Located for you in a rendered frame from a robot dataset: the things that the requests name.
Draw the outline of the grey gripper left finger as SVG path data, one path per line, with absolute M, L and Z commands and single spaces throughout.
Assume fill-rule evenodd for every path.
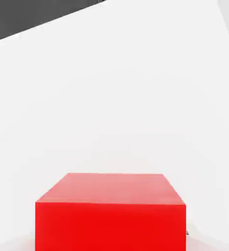
M 14 238 L 8 244 L 9 251 L 35 251 L 35 238 L 33 234 L 27 234 Z

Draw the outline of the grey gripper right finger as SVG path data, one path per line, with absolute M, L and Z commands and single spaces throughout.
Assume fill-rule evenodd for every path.
M 212 240 L 198 231 L 188 230 L 186 235 L 187 251 L 219 251 Z

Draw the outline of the small red cube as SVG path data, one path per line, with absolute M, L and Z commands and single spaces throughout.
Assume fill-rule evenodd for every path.
M 35 203 L 35 251 L 186 251 L 186 205 L 162 174 L 69 173 Z

